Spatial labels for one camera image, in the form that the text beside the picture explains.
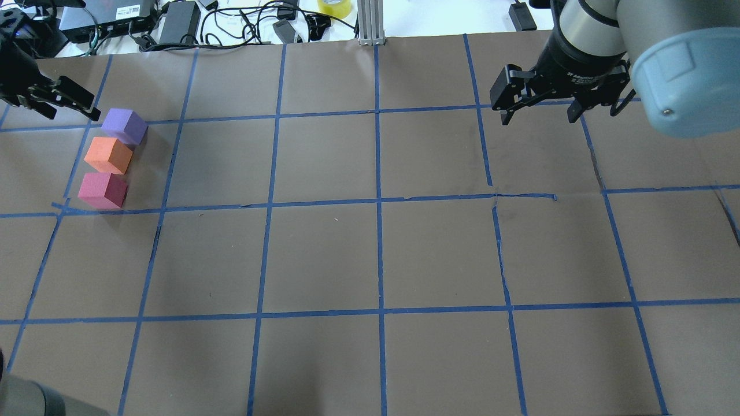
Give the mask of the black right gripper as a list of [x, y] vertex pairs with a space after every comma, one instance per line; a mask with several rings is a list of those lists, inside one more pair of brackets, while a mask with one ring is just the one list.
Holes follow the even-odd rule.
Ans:
[[624, 53], [614, 56], [587, 54], [566, 40], [560, 29], [553, 29], [538, 61], [530, 70], [507, 64], [491, 86], [491, 108], [507, 126], [515, 112], [538, 103], [539, 95], [548, 98], [573, 98], [567, 119], [579, 121], [595, 106], [611, 106], [631, 81]]

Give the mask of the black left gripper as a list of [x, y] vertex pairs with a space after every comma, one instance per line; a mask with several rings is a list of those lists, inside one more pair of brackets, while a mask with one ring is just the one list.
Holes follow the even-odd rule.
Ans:
[[49, 120], [55, 118], [58, 107], [64, 107], [98, 121], [101, 111], [94, 106], [92, 92], [67, 76], [47, 78], [35, 59], [16, 45], [16, 32], [23, 27], [24, 19], [22, 12], [2, 12], [2, 100], [11, 106], [24, 106]]

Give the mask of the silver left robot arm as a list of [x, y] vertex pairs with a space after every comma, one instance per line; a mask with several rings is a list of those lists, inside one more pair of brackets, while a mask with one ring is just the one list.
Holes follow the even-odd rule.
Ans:
[[[8, 106], [23, 107], [53, 120], [59, 107], [98, 121], [95, 95], [67, 76], [51, 79], [37, 66], [35, 58], [17, 45], [21, 32], [35, 22], [23, 10], [2, 11], [1, 96]], [[108, 415], [109, 412], [61, 394], [47, 385], [14, 376], [2, 356], [1, 410], [3, 415]]]

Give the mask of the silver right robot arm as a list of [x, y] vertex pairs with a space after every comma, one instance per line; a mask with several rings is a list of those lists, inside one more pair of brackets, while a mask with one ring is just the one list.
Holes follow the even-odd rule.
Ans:
[[531, 1], [553, 29], [533, 68], [508, 64], [492, 110], [570, 98], [568, 121], [595, 106], [617, 116], [638, 97], [653, 129], [692, 139], [738, 129], [737, 1]]

